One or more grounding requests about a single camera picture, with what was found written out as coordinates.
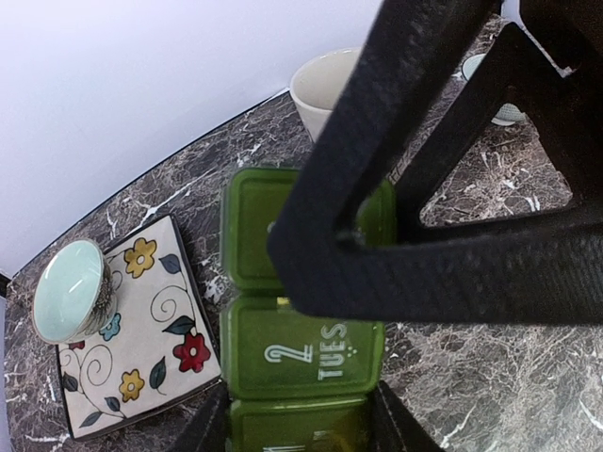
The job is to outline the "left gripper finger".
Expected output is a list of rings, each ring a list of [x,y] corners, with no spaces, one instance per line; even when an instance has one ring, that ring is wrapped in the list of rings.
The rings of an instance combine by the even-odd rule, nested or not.
[[[525,1],[397,184],[402,243],[602,239],[602,5]],[[469,150],[497,107],[519,106],[534,124],[573,197],[513,219],[428,227],[420,210]]]
[[[381,321],[601,322],[602,239],[367,248],[353,235],[361,202],[407,149],[493,6],[383,2],[269,234],[269,257],[299,311]]]

